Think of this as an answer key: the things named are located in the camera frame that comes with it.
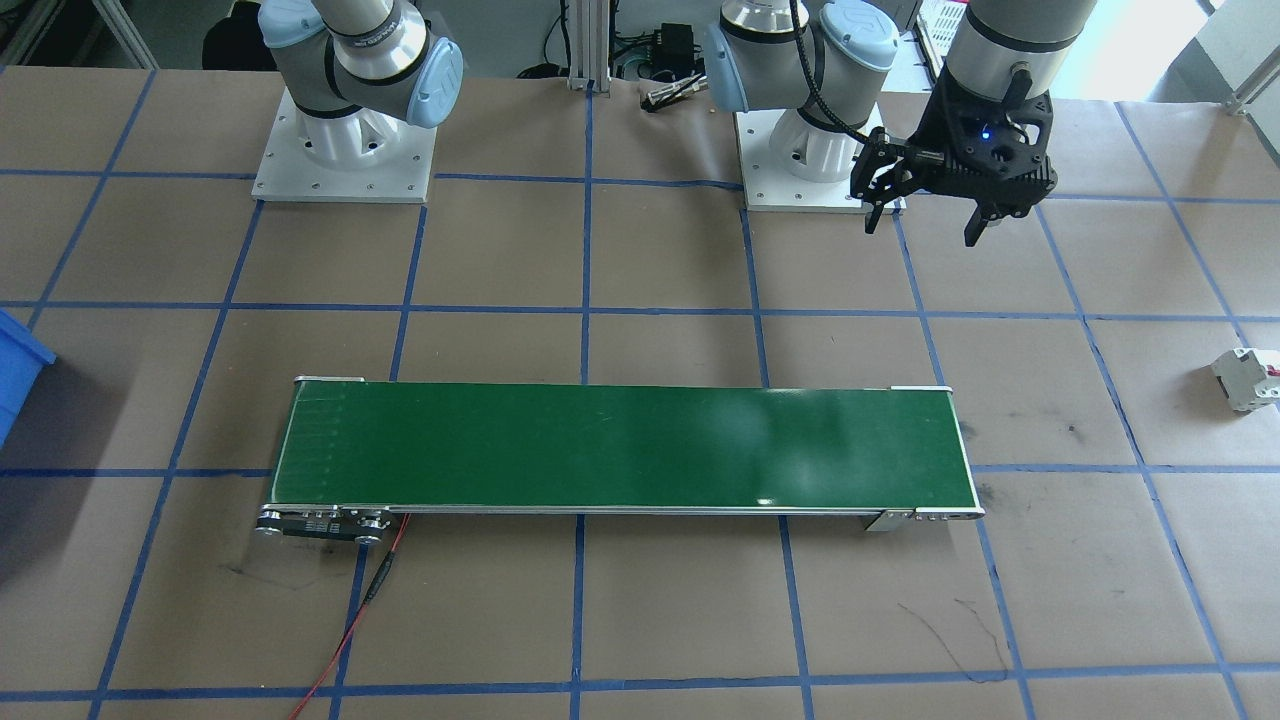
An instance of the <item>green conveyor belt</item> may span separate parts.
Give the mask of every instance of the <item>green conveyor belt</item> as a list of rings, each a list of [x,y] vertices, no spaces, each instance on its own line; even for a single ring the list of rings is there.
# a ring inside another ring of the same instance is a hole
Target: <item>green conveyor belt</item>
[[[982,515],[946,388],[330,379],[298,380],[265,507]]]

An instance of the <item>table surface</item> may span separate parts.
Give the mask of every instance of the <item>table surface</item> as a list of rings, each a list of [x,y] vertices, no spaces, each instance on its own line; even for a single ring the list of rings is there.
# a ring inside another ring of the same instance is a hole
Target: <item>table surface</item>
[[[988,511],[415,518],[303,717],[1280,707],[1280,414],[1207,369],[1280,347],[1245,119],[1056,101],[1060,187],[965,249],[945,197],[746,213],[732,118],[645,88],[468,79],[428,208],[261,205],[279,77],[4,69],[0,307],[59,361],[0,450],[0,716],[288,714],[380,559],[252,532],[300,374],[946,384]]]

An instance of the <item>white basket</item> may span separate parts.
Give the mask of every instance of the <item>white basket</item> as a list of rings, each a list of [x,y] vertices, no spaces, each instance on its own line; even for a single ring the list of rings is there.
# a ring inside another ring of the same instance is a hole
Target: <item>white basket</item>
[[[942,70],[942,61],[951,50],[966,8],[966,4],[952,0],[924,0],[920,5],[920,45],[934,77]]]

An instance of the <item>white electrical component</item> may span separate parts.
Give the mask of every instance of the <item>white electrical component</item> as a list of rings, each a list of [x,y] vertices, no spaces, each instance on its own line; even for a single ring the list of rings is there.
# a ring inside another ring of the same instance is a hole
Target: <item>white electrical component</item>
[[[1280,351],[1236,347],[1211,365],[1226,401],[1238,413],[1249,413],[1280,401]]]

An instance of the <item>blue tape line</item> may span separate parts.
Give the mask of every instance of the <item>blue tape line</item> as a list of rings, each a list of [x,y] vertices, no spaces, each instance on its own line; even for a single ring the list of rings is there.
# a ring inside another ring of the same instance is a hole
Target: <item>blue tape line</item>
[[[255,173],[175,173],[175,172],[136,172],[114,170],[113,178],[168,178],[168,179],[244,179],[256,178]]]
[[[1128,323],[1226,323],[1226,315],[1130,315],[1124,313],[1085,313],[1088,320]]]
[[[1280,662],[1240,662],[1230,666],[1234,673],[1275,674]],[[1170,675],[1210,675],[1220,671],[1213,664],[1166,665],[1103,665],[1094,667],[1037,667],[1027,669],[1033,680],[1065,678],[1160,678]],[[966,673],[884,673],[854,675],[810,675],[809,684],[817,687],[856,685],[908,685],[969,683],[973,680],[1000,682],[1004,671],[977,670]],[[579,689],[588,692],[621,691],[685,691],[731,688],[797,688],[797,675],[771,675],[762,678],[689,678],[689,679],[599,679],[582,680]],[[573,683],[426,683],[426,684],[369,684],[347,685],[343,697],[397,697],[397,696],[489,696],[489,694],[562,694],[570,693]],[[106,701],[150,700],[242,700],[242,698],[297,698],[307,692],[305,687],[220,687],[220,688],[118,688],[106,692]],[[95,697],[95,691],[0,691],[0,703],[17,702],[83,702]],[[333,697],[332,687],[323,687],[317,697]]]
[[[36,300],[0,300],[5,307],[35,307]],[[207,302],[207,301],[118,301],[118,300],[50,300],[49,307],[97,309],[97,310],[298,310],[298,311],[340,311],[340,313],[398,313],[406,309],[411,313],[529,313],[529,314],[579,314],[580,305],[394,305],[376,302]],[[593,315],[751,315],[748,307],[589,307]],[[824,307],[762,307],[763,316],[796,318],[918,318],[916,310],[878,310],[878,309],[824,309]],[[959,318],[989,320],[1062,320],[1076,322],[1073,313],[1024,313],[1000,310],[925,310],[925,318]],[[1226,323],[1226,315],[1153,315],[1123,313],[1087,313],[1089,320],[1135,322],[1135,323]],[[1238,315],[1242,323],[1280,323],[1274,315]]]
[[[1234,662],[1233,673],[1280,673],[1280,662]]]
[[[241,478],[265,478],[271,474],[265,468],[0,468],[0,478],[220,478],[238,475]]]
[[[570,683],[448,683],[429,685],[348,685],[343,689],[343,696],[548,694],[566,693],[568,691]]]
[[[965,673],[884,673],[872,675],[814,675],[814,685],[915,685],[936,683],[1000,683],[1009,679],[1004,670],[968,670]]]
[[[1070,462],[1014,462],[1007,465],[970,465],[970,470],[980,474],[989,473],[1133,473],[1138,474],[1142,468],[1137,465],[1076,465]]]
[[[1112,473],[1139,474],[1138,465],[1089,465],[1071,462],[1009,462],[970,465],[978,474],[995,473]],[[1156,474],[1167,475],[1280,475],[1280,465],[1146,465]],[[164,468],[0,468],[0,478],[164,478]],[[175,478],[241,478],[270,477],[270,468],[179,468]]]
[[[571,183],[580,184],[585,182],[584,178],[561,177],[561,176],[489,176],[483,173],[435,173],[435,179],[470,179],[470,181],[489,181],[489,182],[556,182],[556,183]]]
[[[591,307],[593,315],[750,315],[748,307]]]
[[[155,73],[151,73],[150,77],[155,77]],[[227,304],[229,304],[232,297],[236,295],[236,287],[239,284],[241,273],[244,269],[244,260],[248,258],[248,249],[253,242],[253,233],[257,232],[257,222],[261,217],[262,201],[259,200],[253,205],[253,214],[250,217],[248,229],[244,231],[244,241],[241,243],[239,256],[236,259],[236,266],[227,283],[227,293],[223,296],[223,301]],[[205,379],[209,377],[209,368],[214,361],[214,352],[218,350],[218,341],[223,334],[223,327],[227,324],[227,313],[228,310],[223,309],[218,314],[218,320],[214,322],[212,334],[209,338],[209,346],[205,348],[205,356],[200,363],[200,372],[196,374],[196,383],[191,389],[191,397],[187,401],[187,410],[183,414],[182,424],[178,427],[178,438],[174,442],[173,454],[169,456],[169,468],[164,482],[160,484],[160,492],[156,496],[155,507],[151,511],[151,521],[148,523],[146,536],[142,539],[142,548],[138,551],[138,560],[134,565],[133,578],[129,582],[128,593],[124,596],[124,606],[120,609],[120,618],[115,625],[115,634],[111,638],[111,646],[108,650],[106,661],[102,664],[102,674],[99,678],[97,694],[93,703],[90,706],[87,720],[96,720],[99,712],[101,712],[102,698],[110,685],[111,675],[115,673],[115,662],[120,655],[120,646],[124,642],[124,634],[125,630],[128,630],[129,619],[133,615],[133,603],[137,600],[138,589],[142,585],[142,574],[146,571],[147,559],[151,555],[151,546],[155,542],[156,528],[160,524],[160,514],[164,511],[165,501],[169,497],[169,488],[173,486],[173,479],[178,469],[178,459],[182,456],[182,448],[187,443],[187,433],[191,430],[191,423],[196,415],[196,406],[200,404],[200,395],[204,392]]]
[[[360,611],[360,601],[365,585],[365,566],[367,564],[369,546],[362,544],[360,546],[360,551],[356,552],[356,568],[351,574],[351,594],[347,597],[347,621],[342,626],[342,632],[346,632],[356,621],[356,612]],[[351,664],[351,648],[355,646],[356,635],[352,634],[347,642],[347,647],[342,648],[342,653],[338,656],[338,669],[333,675],[333,687],[330,689],[333,702],[329,703],[329,720],[338,720],[338,715],[342,714],[343,687],[347,684],[347,666]]]
[[[1112,665],[1103,667],[1048,667],[1027,670],[1033,680],[1059,680],[1066,678],[1140,678],[1144,675],[1216,675],[1217,665]]]
[[[796,643],[800,697],[804,703],[805,720],[814,720],[813,688],[809,684],[809,651],[804,642],[804,619],[800,616],[800,593],[796,589],[795,559],[791,555],[791,528],[786,515],[778,515],[778,537],[782,542],[782,569],[787,577],[787,602],[791,606],[791,634]]]
[[[620,691],[707,691],[730,688],[799,688],[796,675],[769,675],[764,678],[686,678],[644,680],[586,680],[584,692],[607,693]]]
[[[588,133],[591,133],[590,124],[593,119],[588,120]],[[741,192],[742,184],[727,181],[713,181],[713,179],[687,179],[687,181],[654,181],[643,178],[595,178],[595,177],[568,177],[568,176],[506,176],[506,174],[485,174],[485,173],[435,173],[438,179],[465,179],[465,181],[481,181],[481,182],[550,182],[550,183],[570,183],[570,184],[631,184],[643,187],[714,187],[719,190],[730,190],[733,192]]]
[[[591,373],[591,169],[595,149],[595,81],[586,83],[586,132],[582,183],[582,346],[579,354],[579,382],[588,384]],[[570,641],[568,717],[582,715],[582,603],[586,577],[586,515],[573,525],[573,626]]]
[[[718,190],[742,192],[742,183],[712,179],[650,181],[639,178],[594,178],[594,182],[599,184],[631,184],[640,187],[714,187]]]
[[[1100,202],[1164,202],[1158,195],[1091,195],[1087,192],[1055,192],[1050,200],[1091,200]]]
[[[915,278],[915,266],[911,264],[911,250],[906,246],[906,231],[902,229],[902,219],[893,215],[893,231],[897,233],[897,246],[902,251],[902,265],[906,269],[906,279],[911,286],[911,297],[915,300],[915,313],[920,318],[920,332],[924,333],[924,346],[929,351],[929,363],[933,364],[933,379],[940,386],[947,384],[946,375],[942,374],[942,360],[938,357],[938,348],[933,343],[933,331],[929,329],[929,319],[924,310],[924,299],[920,296],[920,283]]]
[[[1280,473],[1280,465],[1146,465],[1152,473],[1167,474],[1261,474]]]
[[[408,333],[410,307],[413,302],[413,288],[417,284],[417,264],[422,258],[422,237],[426,236],[426,206],[417,213],[417,229],[413,231],[413,252],[408,259],[408,275],[404,278],[404,302],[401,307],[401,322],[396,329],[396,350],[392,352],[392,369],[388,379],[399,379],[401,360],[404,357],[404,334]]]
[[[1206,205],[1280,205],[1275,197],[1170,197],[1174,202]]]
[[[100,178],[106,173],[93,170],[36,170],[28,168],[3,168],[0,176],[36,176],[36,177],[67,177],[67,178]]]
[[[755,355],[760,364],[760,387],[769,387],[769,359],[764,351],[764,322],[760,319],[760,291],[755,281],[755,251],[751,249],[751,223],[746,209],[739,209],[742,223],[742,245],[746,247],[746,282],[751,290],[751,322],[755,324]]]
[[[124,122],[124,129],[120,131],[120,137],[115,141],[115,147],[111,149],[111,155],[108,158],[106,167],[99,177],[97,186],[93,188],[93,193],[90,195],[88,204],[84,205],[84,211],[81,213],[79,222],[76,223],[76,229],[72,231],[72,237],[67,241],[67,247],[63,249],[61,256],[58,258],[58,264],[54,265],[54,272],[49,275],[49,282],[45,283],[45,290],[40,293],[40,301],[36,304],[36,309],[31,313],[31,318],[27,320],[27,329],[36,329],[36,323],[40,322],[40,315],[45,311],[45,304],[49,302],[50,296],[54,295],[54,288],[58,287],[58,281],[63,277],[63,270],[67,269],[67,261],[70,260],[72,252],[76,251],[76,246],[79,243],[84,227],[88,225],[88,219],[93,214],[93,208],[97,206],[99,199],[102,197],[102,190],[106,187],[106,179],[111,169],[115,168],[116,160],[120,159],[120,151],[124,150],[124,143],[129,140],[129,132],[133,131],[133,123],[137,122],[138,113],[142,111],[142,104],[146,102],[147,95],[151,92],[151,85],[155,79],[155,70],[147,73],[147,79],[142,83],[142,90],[138,92],[138,99],[133,102],[133,110],[129,113],[129,119]]]
[[[1174,199],[1169,195],[1169,188],[1165,186],[1165,181],[1160,178],[1160,173],[1156,170],[1156,164],[1152,163],[1151,156],[1147,154],[1147,149],[1142,145],[1142,141],[1138,140],[1138,133],[1133,129],[1133,123],[1129,122],[1129,115],[1124,111],[1124,106],[1120,102],[1116,102],[1115,108],[1116,113],[1120,114],[1120,122],[1124,123],[1124,129],[1129,133],[1129,138],[1133,141],[1134,147],[1138,149],[1138,155],[1142,156],[1142,161],[1146,163],[1147,170],[1156,181],[1156,187],[1160,188],[1160,195],[1164,196],[1165,202],[1169,205],[1169,211],[1174,214],[1174,220],[1178,222],[1178,229],[1181,231],[1183,238],[1187,241],[1187,246],[1196,258],[1196,264],[1199,265],[1201,272],[1204,274],[1204,279],[1208,281],[1208,286],[1213,291],[1213,296],[1217,297],[1219,305],[1222,306],[1222,311],[1231,320],[1231,327],[1235,328],[1235,334],[1240,338],[1240,343],[1243,343],[1244,347],[1248,347],[1249,341],[1244,337],[1244,331],[1240,328],[1240,323],[1231,313],[1231,305],[1226,301],[1226,296],[1222,295],[1222,288],[1219,287],[1217,281],[1213,278],[1213,273],[1210,272],[1208,263],[1204,261],[1204,256],[1196,245],[1196,238],[1192,237],[1190,228],[1188,228],[1187,222],[1183,220],[1183,214],[1178,210],[1178,204],[1174,202]]]
[[[996,598],[996,609],[1000,611],[1000,624],[1005,630],[1009,664],[1012,665],[1012,675],[1018,680],[1018,693],[1023,698],[1023,711],[1027,712],[1027,720],[1036,720],[1036,705],[1032,702],[1032,691],[1027,684],[1027,669],[1023,666],[1023,653],[1018,650],[1018,635],[1014,634],[1014,620],[1009,614],[1009,603],[1005,601],[1005,585],[996,569],[996,553],[991,550],[987,523],[979,519],[975,525],[978,528],[978,544],[982,546],[982,559],[987,564],[987,577],[991,579],[991,592]]]
[[[582,707],[582,598],[586,573],[586,515],[573,527],[573,635],[570,651],[570,720],[577,720]]]
[[[40,168],[0,168],[0,176],[35,176],[67,178],[169,178],[169,179],[241,179],[251,181],[253,173],[179,173],[166,170],[52,170]]]
[[[1138,150],[1147,163],[1147,168],[1151,170],[1152,177],[1160,184],[1161,192],[1165,191],[1164,183],[1160,181],[1160,176],[1156,174],[1155,165],[1151,164],[1151,159],[1147,158],[1146,151],[1142,145],[1138,143],[1138,137],[1133,132],[1133,127],[1129,124],[1128,118],[1125,118],[1124,111],[1120,111],[1121,119],[1125,122],[1125,128],[1128,128],[1130,137]],[[1080,315],[1080,327],[1084,329],[1084,337],[1089,343],[1089,351],[1093,354],[1093,360],[1098,366],[1098,372],[1102,374],[1102,382],[1107,388],[1107,395],[1111,397],[1111,404],[1115,406],[1116,414],[1120,418],[1120,424],[1124,427],[1125,438],[1129,441],[1129,448],[1133,451],[1134,460],[1138,462],[1138,470],[1142,475],[1142,482],[1147,488],[1147,493],[1151,497],[1152,509],[1156,512],[1156,519],[1160,520],[1161,530],[1165,534],[1165,542],[1169,543],[1169,548],[1174,555],[1174,562],[1178,566],[1178,573],[1183,578],[1183,585],[1187,588],[1187,594],[1192,601],[1192,606],[1196,609],[1196,616],[1199,619],[1201,628],[1204,632],[1204,639],[1208,642],[1210,651],[1213,655],[1213,661],[1217,664],[1219,671],[1222,675],[1222,682],[1226,683],[1228,694],[1231,697],[1231,705],[1235,706],[1236,715],[1240,720],[1245,720],[1248,715],[1244,711],[1244,702],[1240,700],[1240,693],[1235,687],[1235,680],[1231,678],[1231,670],[1222,656],[1222,648],[1217,642],[1217,634],[1213,632],[1213,626],[1208,621],[1208,615],[1204,612],[1204,603],[1201,601],[1199,592],[1196,589],[1196,582],[1192,579],[1190,570],[1187,568],[1187,560],[1183,557],[1181,550],[1178,547],[1178,539],[1174,537],[1172,527],[1169,524],[1169,516],[1165,514],[1164,503],[1160,500],[1160,493],[1156,489],[1156,483],[1151,479],[1151,469],[1143,457],[1142,448],[1138,447],[1137,436],[1133,432],[1133,425],[1129,423],[1129,415],[1125,413],[1124,405],[1120,402],[1120,393],[1116,389],[1114,378],[1111,377],[1111,370],[1107,368],[1107,361],[1102,356],[1102,350],[1098,346],[1097,337],[1093,334],[1093,328],[1089,327],[1089,320],[1084,315],[1084,310],[1080,306],[1080,297],[1075,292],[1075,283],[1071,282],[1071,274],[1066,269],[1066,263],[1062,261],[1062,254],[1057,247],[1057,240],[1053,237],[1053,231],[1048,225],[1048,220],[1044,218],[1044,213],[1039,206],[1036,208],[1036,217],[1039,219],[1041,228],[1044,231],[1044,238],[1048,242],[1050,251],[1053,254],[1053,260],[1057,263],[1059,272],[1062,275],[1062,282],[1066,283],[1068,295],[1071,297],[1071,304],[1075,306],[1076,313]],[[1224,304],[1224,310],[1230,314],[1230,309]]]
[[[591,374],[591,169],[595,147],[595,94],[586,87],[586,150],[582,176],[582,334],[579,348],[577,380],[586,384]]]

